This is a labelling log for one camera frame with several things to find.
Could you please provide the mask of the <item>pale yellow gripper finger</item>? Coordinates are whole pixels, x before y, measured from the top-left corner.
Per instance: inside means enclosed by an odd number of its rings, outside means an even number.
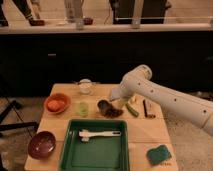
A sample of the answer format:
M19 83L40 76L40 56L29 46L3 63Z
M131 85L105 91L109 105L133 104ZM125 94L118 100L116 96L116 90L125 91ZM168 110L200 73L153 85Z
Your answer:
M117 102L116 102L116 107L118 109L122 109L123 106L125 105L126 101L124 99L119 99Z

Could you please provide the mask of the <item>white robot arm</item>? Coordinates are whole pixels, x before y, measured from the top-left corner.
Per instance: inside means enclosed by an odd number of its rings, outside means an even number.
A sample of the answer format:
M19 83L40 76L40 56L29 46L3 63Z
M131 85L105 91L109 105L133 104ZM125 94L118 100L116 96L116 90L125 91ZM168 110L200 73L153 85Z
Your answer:
M113 88L109 100L130 99L139 94L173 111L213 136L213 102L185 94L151 81L152 70L139 65L127 72Z

